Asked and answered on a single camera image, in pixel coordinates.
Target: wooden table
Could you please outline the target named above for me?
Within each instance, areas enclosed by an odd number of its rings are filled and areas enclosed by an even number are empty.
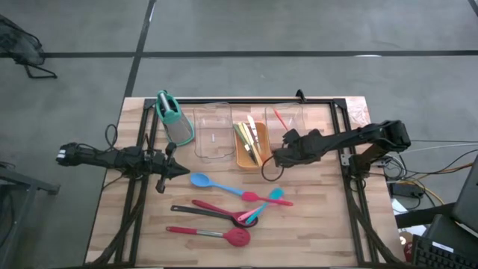
[[[143,102],[143,98],[125,100],[118,125],[118,148],[135,145]],[[347,97],[347,104],[353,129],[370,122],[364,97]],[[194,106],[182,106],[184,114],[190,119],[193,119]],[[319,129],[323,135],[333,134],[329,106],[303,105],[303,111],[307,129]],[[264,105],[232,105],[232,117],[235,122],[246,122],[247,114],[251,114],[255,120],[264,121]],[[161,124],[160,126],[156,136],[156,149],[163,149],[167,145],[164,128]],[[166,232],[166,226],[183,226],[217,232],[226,232],[233,227],[227,220],[170,211],[171,205],[195,207],[190,201],[197,199],[219,205],[229,211],[244,211],[257,207],[260,205],[259,202],[243,202],[216,188],[195,188],[190,183],[189,175],[168,180],[165,193],[159,194],[155,190],[159,176],[151,176],[137,252],[137,266],[356,265],[344,184],[336,151],[327,153],[321,162],[287,169],[281,179],[270,183],[262,179],[259,171],[240,169],[235,159],[207,164],[194,154],[194,146],[194,142],[189,143],[179,147],[175,153],[177,162],[189,168],[192,173],[206,173],[216,182],[255,191],[262,196],[280,187],[285,192],[285,198],[293,201],[294,206],[269,207],[260,216],[259,224],[249,229],[252,236],[250,244],[243,248],[232,247],[219,238]],[[366,148],[367,146],[359,146],[357,150],[362,152]],[[116,171],[109,171],[105,184],[118,175]],[[98,257],[118,231],[127,181],[121,179],[102,192],[86,262]],[[381,176],[371,176],[367,179],[365,190],[373,228],[393,254],[403,259],[403,249],[400,246],[385,180]],[[361,239],[367,253],[363,231]],[[125,253],[128,253],[128,249],[129,246],[126,245]]]

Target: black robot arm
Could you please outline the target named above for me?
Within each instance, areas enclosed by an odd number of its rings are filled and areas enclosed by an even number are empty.
[[[410,138],[405,125],[399,120],[389,120],[380,124],[369,124],[348,132],[322,136],[314,129],[307,135],[299,136],[295,129],[285,133],[284,146],[273,151],[277,167],[289,168],[296,164],[310,164],[330,150],[372,145],[362,154],[351,155],[349,173],[353,177],[365,177],[370,164],[389,152],[402,152],[410,146]]]
[[[160,174],[156,190],[164,192],[164,180],[175,176],[185,175],[190,171],[176,163],[173,154],[176,150],[174,143],[169,143],[165,149],[166,155],[161,150],[144,150],[140,146],[128,146],[123,149],[100,151],[81,143],[68,143],[60,147],[56,161],[63,166],[77,166],[89,164],[97,167],[116,169],[124,177],[139,179],[155,173]]]

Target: keyboard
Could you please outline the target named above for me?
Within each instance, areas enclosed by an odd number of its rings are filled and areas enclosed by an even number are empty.
[[[417,266],[478,269],[478,259],[419,235],[413,235],[412,258],[412,264]]]

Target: cheese grater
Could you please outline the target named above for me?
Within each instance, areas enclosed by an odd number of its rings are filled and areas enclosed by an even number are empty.
[[[194,128],[182,113],[178,102],[165,90],[158,92],[156,112],[166,130],[167,139],[178,146],[185,145],[194,139]]]

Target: gray floor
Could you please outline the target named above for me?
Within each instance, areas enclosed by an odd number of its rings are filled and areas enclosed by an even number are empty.
[[[148,0],[6,0],[0,13],[35,33],[47,52],[133,52]],[[478,49],[467,1],[158,1],[146,51]],[[47,59],[58,80],[31,80],[0,59],[0,160],[62,185],[38,196],[15,268],[79,265],[105,171],[64,168],[58,147],[105,147],[132,59]],[[374,122],[401,119],[412,139],[476,140],[478,57],[143,59],[133,96],[366,96]],[[442,143],[414,143],[412,149]],[[404,155],[437,170],[477,146]],[[460,163],[471,161],[469,156]],[[453,202],[467,171],[423,182]],[[412,206],[414,200],[404,200]],[[421,207],[430,206],[424,200]]]

